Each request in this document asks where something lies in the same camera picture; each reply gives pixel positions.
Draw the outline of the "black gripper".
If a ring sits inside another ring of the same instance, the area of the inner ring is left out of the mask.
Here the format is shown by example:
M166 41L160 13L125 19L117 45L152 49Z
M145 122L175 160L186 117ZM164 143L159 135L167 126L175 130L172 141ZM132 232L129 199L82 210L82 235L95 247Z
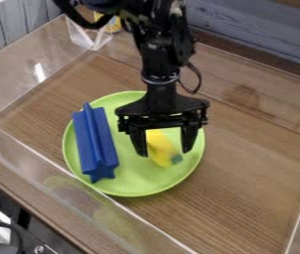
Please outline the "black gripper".
M191 151L199 128L207 124L210 103L182 95L174 83L148 84L144 94L115 108L117 130L129 135L136 154L147 156L148 129L180 128L182 152Z

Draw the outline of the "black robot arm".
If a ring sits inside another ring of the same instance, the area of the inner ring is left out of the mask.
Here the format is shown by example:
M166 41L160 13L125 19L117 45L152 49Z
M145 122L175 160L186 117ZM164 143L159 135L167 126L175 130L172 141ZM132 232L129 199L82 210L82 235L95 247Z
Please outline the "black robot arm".
M190 32L184 0L53 0L69 19L82 28L101 28L112 17L132 35L141 58L140 78L144 95L117 107L117 130L129 136L139 156L148 155L145 132L180 129L180 145L190 152L198 131L207 124L210 103L176 92L180 68L194 68L190 57L195 40Z

